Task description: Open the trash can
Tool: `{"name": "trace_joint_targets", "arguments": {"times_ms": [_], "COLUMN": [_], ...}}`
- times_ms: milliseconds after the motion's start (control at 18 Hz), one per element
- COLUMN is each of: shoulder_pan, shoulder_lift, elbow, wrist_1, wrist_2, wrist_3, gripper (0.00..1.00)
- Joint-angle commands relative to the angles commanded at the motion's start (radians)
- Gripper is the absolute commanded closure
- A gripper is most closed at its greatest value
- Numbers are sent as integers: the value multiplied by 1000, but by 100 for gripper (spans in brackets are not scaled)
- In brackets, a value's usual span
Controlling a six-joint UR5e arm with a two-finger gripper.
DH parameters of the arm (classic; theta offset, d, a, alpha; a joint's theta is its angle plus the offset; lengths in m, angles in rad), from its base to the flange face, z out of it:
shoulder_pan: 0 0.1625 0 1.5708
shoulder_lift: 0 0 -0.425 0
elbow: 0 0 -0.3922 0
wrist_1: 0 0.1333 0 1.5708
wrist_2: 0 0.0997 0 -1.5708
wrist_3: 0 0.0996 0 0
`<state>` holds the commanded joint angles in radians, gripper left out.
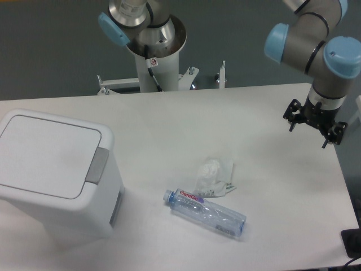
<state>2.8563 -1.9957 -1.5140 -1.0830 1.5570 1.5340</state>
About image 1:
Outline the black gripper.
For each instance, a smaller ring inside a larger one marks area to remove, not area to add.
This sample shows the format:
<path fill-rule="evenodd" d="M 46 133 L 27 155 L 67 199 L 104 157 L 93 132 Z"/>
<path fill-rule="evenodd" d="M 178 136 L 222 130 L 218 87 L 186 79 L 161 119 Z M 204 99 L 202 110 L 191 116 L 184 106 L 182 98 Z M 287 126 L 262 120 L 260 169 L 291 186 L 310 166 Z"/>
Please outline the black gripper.
<path fill-rule="evenodd" d="M 343 121 L 335 122 L 339 108 L 325 110 L 322 109 L 322 105 L 321 102 L 313 105 L 309 98 L 307 98 L 302 106 L 297 99 L 293 99 L 286 108 L 283 119 L 289 123 L 290 132 L 293 131 L 296 124 L 303 123 L 313 128 L 321 129 L 321 133 L 325 138 L 322 148 L 325 148 L 327 144 L 340 145 L 347 129 L 347 123 Z"/>

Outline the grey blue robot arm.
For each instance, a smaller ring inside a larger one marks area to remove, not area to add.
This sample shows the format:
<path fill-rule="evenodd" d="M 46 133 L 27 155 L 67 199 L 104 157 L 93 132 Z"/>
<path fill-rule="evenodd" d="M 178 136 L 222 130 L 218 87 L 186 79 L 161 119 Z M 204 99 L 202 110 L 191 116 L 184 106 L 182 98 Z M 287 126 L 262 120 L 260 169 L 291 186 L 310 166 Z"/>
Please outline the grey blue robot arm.
<path fill-rule="evenodd" d="M 337 122 L 354 79 L 360 74 L 360 42 L 329 38 L 344 18 L 346 1 L 287 1 L 297 16 L 293 25 L 278 24 L 267 36 L 265 55 L 313 79 L 305 103 L 291 101 L 283 117 L 291 127 L 307 124 L 326 144 L 339 145 L 347 128 Z M 103 33 L 134 55 L 140 90 L 190 90 L 198 71 L 179 74 L 179 52 L 186 43 L 183 23 L 169 11 L 168 1 L 110 1 L 98 17 Z"/>

